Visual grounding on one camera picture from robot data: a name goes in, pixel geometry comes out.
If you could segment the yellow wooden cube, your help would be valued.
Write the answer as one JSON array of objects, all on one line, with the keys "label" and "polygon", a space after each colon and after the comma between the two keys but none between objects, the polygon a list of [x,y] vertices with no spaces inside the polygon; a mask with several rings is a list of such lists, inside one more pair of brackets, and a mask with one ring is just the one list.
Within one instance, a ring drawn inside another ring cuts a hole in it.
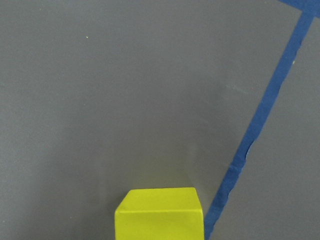
[{"label": "yellow wooden cube", "polygon": [[132,189],[114,213],[117,240],[203,240],[203,209],[194,187]]}]

